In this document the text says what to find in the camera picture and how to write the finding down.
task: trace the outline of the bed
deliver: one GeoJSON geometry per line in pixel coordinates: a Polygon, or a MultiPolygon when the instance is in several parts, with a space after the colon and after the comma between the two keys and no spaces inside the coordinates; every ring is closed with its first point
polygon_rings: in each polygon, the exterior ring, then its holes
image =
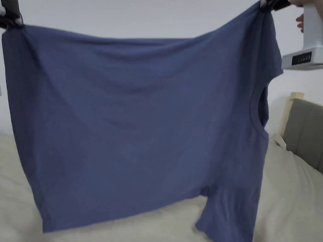
{"type": "MultiPolygon", "coordinates": [[[[266,155],[254,242],[322,241],[322,154],[323,107],[292,93],[266,155]]],[[[128,219],[43,234],[14,138],[0,135],[1,242],[205,242],[194,229],[205,203],[199,197],[128,219]]]]}

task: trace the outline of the black clip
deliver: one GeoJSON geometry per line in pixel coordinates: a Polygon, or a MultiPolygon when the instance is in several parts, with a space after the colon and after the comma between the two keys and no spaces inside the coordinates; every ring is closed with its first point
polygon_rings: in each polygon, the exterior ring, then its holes
{"type": "Polygon", "coordinates": [[[1,0],[0,28],[20,28],[24,25],[18,0],[1,0]]]}
{"type": "Polygon", "coordinates": [[[260,4],[260,10],[263,12],[273,10],[278,11],[290,5],[289,0],[263,0],[260,4]]]}

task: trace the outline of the white wall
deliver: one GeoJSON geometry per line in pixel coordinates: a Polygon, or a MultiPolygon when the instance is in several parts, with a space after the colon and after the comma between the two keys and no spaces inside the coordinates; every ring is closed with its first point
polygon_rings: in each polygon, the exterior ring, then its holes
{"type": "MultiPolygon", "coordinates": [[[[193,37],[214,30],[240,14],[255,0],[20,0],[26,24],[61,28],[102,37],[193,37]]],[[[282,54],[302,48],[295,19],[301,9],[273,13],[282,54]]],[[[290,72],[275,79],[269,90],[269,133],[278,130],[285,100],[292,91],[323,103],[323,71],[290,72]]],[[[0,57],[0,133],[11,133],[0,57]]]]}

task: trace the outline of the white bedsheet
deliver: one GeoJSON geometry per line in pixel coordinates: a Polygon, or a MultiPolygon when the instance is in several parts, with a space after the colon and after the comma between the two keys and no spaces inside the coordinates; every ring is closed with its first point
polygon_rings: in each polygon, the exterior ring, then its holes
{"type": "MultiPolygon", "coordinates": [[[[128,219],[43,234],[14,140],[0,136],[1,242],[205,242],[209,240],[194,229],[205,202],[199,197],[128,219]]],[[[322,226],[323,175],[270,145],[255,242],[322,241],[322,226]]]]}

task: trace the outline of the headboard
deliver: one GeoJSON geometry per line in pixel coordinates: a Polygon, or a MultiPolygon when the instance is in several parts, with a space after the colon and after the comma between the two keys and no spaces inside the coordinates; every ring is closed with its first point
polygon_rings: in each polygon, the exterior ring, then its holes
{"type": "Polygon", "coordinates": [[[280,135],[287,150],[323,174],[323,106],[291,93],[287,100],[280,135]]]}

